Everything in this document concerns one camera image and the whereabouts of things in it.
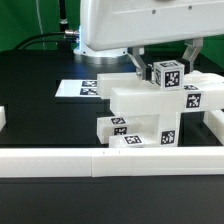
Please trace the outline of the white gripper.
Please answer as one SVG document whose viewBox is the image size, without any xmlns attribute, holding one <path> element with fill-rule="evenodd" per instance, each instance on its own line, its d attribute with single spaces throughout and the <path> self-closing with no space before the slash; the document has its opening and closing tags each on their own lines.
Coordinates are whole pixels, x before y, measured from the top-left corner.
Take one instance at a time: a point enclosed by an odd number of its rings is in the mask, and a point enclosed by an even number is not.
<svg viewBox="0 0 224 224">
<path fill-rule="evenodd" d="M 137 76 L 151 81 L 152 65 L 142 58 L 144 48 L 135 46 L 186 40 L 178 61 L 191 73 L 203 47 L 200 37 L 224 34 L 224 0 L 81 0 L 80 22 L 88 47 L 131 47 Z"/>
</svg>

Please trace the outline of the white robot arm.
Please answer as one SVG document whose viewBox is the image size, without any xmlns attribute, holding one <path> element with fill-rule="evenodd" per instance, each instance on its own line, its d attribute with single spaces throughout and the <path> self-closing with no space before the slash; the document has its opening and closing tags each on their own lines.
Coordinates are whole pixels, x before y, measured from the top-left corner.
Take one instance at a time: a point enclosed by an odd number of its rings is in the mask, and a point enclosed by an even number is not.
<svg viewBox="0 0 224 224">
<path fill-rule="evenodd" d="M 99 60 L 130 48 L 144 78 L 142 47 L 184 40 L 193 64 L 205 37 L 224 34 L 224 0 L 81 0 L 80 26 L 79 54 Z"/>
</svg>

